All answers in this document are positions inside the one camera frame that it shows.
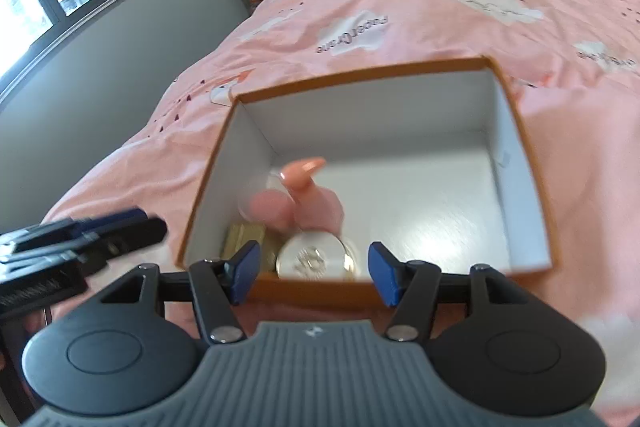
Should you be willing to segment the small brown cardboard box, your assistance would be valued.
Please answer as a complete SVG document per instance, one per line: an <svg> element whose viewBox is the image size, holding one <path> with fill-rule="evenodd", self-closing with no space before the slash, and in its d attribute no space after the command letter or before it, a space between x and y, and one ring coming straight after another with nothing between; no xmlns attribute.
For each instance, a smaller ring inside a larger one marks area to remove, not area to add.
<svg viewBox="0 0 640 427"><path fill-rule="evenodd" d="M228 228L221 259L230 259L247 242L255 241L260 246L262 260L260 272L276 272L277 257L284 244L284 237L280 232L268 229L260 223L234 222Z"/></svg>

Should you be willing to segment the clear plastic pink cup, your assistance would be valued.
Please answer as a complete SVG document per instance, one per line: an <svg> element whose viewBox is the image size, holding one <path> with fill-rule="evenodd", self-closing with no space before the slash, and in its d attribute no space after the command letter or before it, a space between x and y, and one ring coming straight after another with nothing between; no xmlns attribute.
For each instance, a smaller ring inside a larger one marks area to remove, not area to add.
<svg viewBox="0 0 640 427"><path fill-rule="evenodd" d="M239 191L240 215L271 230L285 232L292 228L293 207L293 199L274 171L254 176Z"/></svg>

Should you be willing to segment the round white gold compact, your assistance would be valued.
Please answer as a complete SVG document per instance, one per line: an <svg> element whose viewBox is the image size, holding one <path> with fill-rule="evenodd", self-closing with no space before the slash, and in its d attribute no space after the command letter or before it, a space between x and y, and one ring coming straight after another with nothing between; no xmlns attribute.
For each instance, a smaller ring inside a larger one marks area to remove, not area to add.
<svg viewBox="0 0 640 427"><path fill-rule="evenodd" d="M276 271L280 279L307 281L353 280L357 263L337 236L323 231L293 235L277 255Z"/></svg>

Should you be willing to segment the pink pump bottle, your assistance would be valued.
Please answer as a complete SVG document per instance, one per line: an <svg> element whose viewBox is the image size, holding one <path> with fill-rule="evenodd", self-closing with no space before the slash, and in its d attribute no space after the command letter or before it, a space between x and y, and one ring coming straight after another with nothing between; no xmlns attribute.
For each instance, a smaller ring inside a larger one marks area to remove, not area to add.
<svg viewBox="0 0 640 427"><path fill-rule="evenodd" d="M344 209L337 195L314 182L314 175L326 165L322 157L291 161L280 171L280 181L294 202L296 227L302 231L342 233Z"/></svg>

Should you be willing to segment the orange cardboard box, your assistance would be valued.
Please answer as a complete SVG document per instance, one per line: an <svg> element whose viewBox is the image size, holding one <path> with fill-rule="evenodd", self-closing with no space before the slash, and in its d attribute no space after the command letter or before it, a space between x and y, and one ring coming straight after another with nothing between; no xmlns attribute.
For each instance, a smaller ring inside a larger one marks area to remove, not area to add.
<svg viewBox="0 0 640 427"><path fill-rule="evenodd" d="M217 259L250 199L290 161L320 156L314 178L344 208L345 280L287 265L250 298L300 307L381 306L367 268L384 244L464 274L491 265L529 285L559 263L533 145L498 64L488 57L353 70L239 94L206 166L179 265Z"/></svg>

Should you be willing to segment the pink cloud-print bedspread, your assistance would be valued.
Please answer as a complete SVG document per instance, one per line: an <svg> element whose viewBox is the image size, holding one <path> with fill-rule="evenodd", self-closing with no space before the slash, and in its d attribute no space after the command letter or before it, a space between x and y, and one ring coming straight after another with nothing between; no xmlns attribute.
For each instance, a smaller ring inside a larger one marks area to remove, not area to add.
<svg viewBox="0 0 640 427"><path fill-rule="evenodd" d="M474 56L506 76L558 228L560 269L536 291L602 341L596 410L625 426L639 416L639 0L266 0L47 217L155 211L173 265L233 95Z"/></svg>

